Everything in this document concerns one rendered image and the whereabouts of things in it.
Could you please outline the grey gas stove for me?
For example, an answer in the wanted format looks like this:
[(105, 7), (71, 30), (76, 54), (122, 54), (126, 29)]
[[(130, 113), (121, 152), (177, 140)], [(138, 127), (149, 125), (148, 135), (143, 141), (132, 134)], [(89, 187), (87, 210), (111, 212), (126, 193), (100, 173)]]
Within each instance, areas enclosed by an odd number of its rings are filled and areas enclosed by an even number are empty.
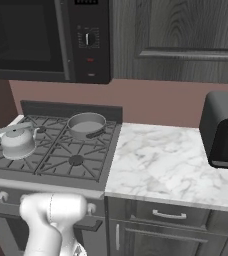
[[(9, 194), (0, 202), (0, 248), (4, 256), (23, 256), (28, 226), (19, 216), (20, 198), (40, 192), (77, 193), (96, 205), (96, 212), (86, 219), (103, 223), (97, 232), (74, 227), (75, 237), (88, 256), (109, 256), (105, 186), (115, 153), (123, 111), (116, 106), (80, 105), (53, 102), (21, 102), (21, 123), (38, 128), (36, 150), (22, 160), (8, 160), (0, 145), (0, 192)], [(105, 132), (90, 140), (70, 135), (67, 121), (86, 112), (106, 118)]]

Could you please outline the grey metal kettle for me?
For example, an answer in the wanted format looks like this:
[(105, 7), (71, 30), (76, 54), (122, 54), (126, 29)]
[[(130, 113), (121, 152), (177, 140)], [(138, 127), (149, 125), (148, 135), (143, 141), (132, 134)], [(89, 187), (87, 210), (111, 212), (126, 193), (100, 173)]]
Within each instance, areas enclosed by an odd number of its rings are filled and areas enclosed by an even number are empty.
[(0, 129), (3, 156), (9, 160), (20, 160), (30, 156), (36, 149), (38, 128), (31, 122), (19, 123)]

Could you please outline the dark grey drawer front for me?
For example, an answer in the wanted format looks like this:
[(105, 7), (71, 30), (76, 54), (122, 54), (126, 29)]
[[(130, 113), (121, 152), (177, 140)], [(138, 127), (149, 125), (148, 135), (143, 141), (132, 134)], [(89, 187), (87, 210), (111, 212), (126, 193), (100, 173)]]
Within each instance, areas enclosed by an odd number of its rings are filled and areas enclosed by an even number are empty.
[[(153, 209), (166, 214), (185, 213), (187, 219), (157, 217), (152, 214)], [(167, 224), (179, 228), (228, 234), (228, 212), (224, 211), (113, 197), (108, 198), (108, 210), (111, 219), (147, 224)]]

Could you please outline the black toaster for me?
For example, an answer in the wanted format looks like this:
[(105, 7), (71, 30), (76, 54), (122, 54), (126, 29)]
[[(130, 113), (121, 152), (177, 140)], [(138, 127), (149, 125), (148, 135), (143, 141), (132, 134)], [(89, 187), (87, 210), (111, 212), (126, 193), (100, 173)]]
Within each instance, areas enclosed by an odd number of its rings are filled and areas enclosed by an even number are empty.
[(208, 163), (228, 169), (228, 92), (206, 95), (199, 130)]

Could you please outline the black microwave oven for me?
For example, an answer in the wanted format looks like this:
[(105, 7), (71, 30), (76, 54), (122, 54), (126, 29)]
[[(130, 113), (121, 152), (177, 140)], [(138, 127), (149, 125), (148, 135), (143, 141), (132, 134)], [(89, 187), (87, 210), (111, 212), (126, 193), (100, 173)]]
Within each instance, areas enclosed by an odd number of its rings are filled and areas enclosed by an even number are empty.
[[(110, 0), (64, 0), (75, 81), (111, 81)], [(65, 80), (54, 0), (0, 0), (0, 79)]]

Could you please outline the dark grey wall cupboard door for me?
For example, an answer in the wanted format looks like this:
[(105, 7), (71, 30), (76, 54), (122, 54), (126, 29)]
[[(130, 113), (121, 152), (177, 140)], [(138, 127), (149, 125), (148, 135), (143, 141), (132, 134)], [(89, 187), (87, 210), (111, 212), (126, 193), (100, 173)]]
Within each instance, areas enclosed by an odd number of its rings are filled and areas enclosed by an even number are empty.
[(228, 84), (228, 0), (113, 0), (121, 79)]

